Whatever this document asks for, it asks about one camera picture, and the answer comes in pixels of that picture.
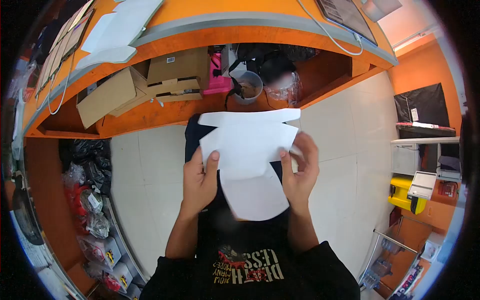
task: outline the fingernail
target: fingernail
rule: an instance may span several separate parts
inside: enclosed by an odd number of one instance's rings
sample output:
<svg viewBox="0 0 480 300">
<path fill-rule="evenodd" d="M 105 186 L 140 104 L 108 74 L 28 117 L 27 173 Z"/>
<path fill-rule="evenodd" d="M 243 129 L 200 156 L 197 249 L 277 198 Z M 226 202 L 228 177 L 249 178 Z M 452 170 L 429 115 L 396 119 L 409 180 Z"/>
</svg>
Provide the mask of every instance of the fingernail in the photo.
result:
<svg viewBox="0 0 480 300">
<path fill-rule="evenodd" d="M 213 160 L 218 160 L 220 158 L 220 153 L 218 151 L 212 152 L 212 159 Z"/>
</svg>

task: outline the person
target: person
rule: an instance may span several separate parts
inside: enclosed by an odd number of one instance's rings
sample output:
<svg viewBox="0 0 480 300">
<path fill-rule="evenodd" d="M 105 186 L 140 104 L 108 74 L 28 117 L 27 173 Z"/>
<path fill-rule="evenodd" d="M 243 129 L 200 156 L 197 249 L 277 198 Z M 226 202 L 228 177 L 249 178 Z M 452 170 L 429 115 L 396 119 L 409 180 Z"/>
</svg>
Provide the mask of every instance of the person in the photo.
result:
<svg viewBox="0 0 480 300">
<path fill-rule="evenodd" d="M 219 184 L 221 153 L 210 154 L 204 172 L 199 140 L 215 127 L 198 118 L 185 131 L 180 212 L 140 300 L 360 299 L 355 278 L 313 228 L 308 199 L 319 174 L 313 139 L 300 132 L 293 144 L 301 155 L 282 150 L 281 162 L 271 163 L 290 207 L 271 220 L 239 221 Z"/>
</svg>

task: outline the pink box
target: pink box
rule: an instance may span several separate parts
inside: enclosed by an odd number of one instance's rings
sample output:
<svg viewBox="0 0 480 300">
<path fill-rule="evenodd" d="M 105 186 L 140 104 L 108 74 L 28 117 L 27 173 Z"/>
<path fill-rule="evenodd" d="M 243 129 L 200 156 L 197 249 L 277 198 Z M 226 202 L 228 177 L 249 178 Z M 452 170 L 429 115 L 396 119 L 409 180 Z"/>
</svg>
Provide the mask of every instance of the pink box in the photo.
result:
<svg viewBox="0 0 480 300">
<path fill-rule="evenodd" d="M 214 77 L 213 70 L 220 70 L 222 66 L 222 61 L 220 58 L 220 53 L 214 53 L 212 60 L 218 65 L 218 68 L 210 61 L 210 83 L 208 85 L 208 90 L 204 90 L 204 95 L 226 93 L 231 90 L 231 81 L 230 77 L 223 77 L 222 75 Z"/>
</svg>

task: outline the orange desk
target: orange desk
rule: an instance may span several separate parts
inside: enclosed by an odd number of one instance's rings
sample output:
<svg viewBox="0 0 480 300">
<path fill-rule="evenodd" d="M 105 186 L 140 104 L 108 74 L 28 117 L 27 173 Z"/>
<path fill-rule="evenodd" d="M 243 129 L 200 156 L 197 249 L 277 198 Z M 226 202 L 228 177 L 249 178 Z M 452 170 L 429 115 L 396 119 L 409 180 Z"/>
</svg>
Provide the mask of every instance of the orange desk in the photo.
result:
<svg viewBox="0 0 480 300">
<path fill-rule="evenodd" d="M 349 51 L 358 52 L 353 35 L 328 23 L 320 14 L 314 0 L 303 0 L 306 8 L 324 23 L 329 33 Z M 360 0 L 354 0 L 360 6 Z M 85 37 L 104 14 L 111 13 L 117 3 L 96 0 L 94 15 Z M 46 105 L 40 107 L 48 88 L 39 93 L 38 102 L 31 97 L 25 105 L 23 131 L 27 137 L 108 138 L 128 132 L 172 124 L 184 124 L 193 113 L 224 110 L 225 94 L 207 95 L 202 100 L 165 103 L 146 102 L 129 112 L 99 120 L 84 129 L 75 107 L 75 96 L 99 79 L 129 65 L 160 55 L 196 47 L 225 43 L 265 42 L 292 44 L 323 49 L 318 56 L 297 64 L 303 83 L 303 98 L 295 105 L 305 108 L 349 86 L 398 64 L 388 40 L 377 23 L 365 17 L 378 47 L 364 43 L 361 55 L 352 58 L 339 49 L 303 11 L 296 0 L 285 0 L 279 5 L 274 0 L 245 0 L 237 3 L 205 0 L 165 0 L 165 3 L 147 25 L 147 30 L 133 43 L 137 54 L 124 64 L 102 63 L 82 70 L 73 70 L 65 92 L 62 107 L 50 115 Z M 71 60 L 77 62 L 88 53 L 80 48 L 61 66 L 52 87 L 51 107 L 60 103 Z M 267 100 L 264 93 L 257 102 L 236 105 L 229 101 L 231 111 L 264 111 L 287 107 L 286 102 Z"/>
</svg>

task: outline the black t-shirt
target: black t-shirt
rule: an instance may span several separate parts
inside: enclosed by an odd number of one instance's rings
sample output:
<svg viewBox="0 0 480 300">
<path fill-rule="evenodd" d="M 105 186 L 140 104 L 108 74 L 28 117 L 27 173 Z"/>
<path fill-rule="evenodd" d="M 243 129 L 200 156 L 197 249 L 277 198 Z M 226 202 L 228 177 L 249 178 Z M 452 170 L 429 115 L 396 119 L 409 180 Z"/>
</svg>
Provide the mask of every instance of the black t-shirt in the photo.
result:
<svg viewBox="0 0 480 300">
<path fill-rule="evenodd" d="M 294 255 L 287 228 L 276 222 L 222 228 L 228 229 L 214 231 L 200 218 L 196 258 L 160 257 L 140 300 L 360 299 L 355 278 L 327 241 Z"/>
</svg>

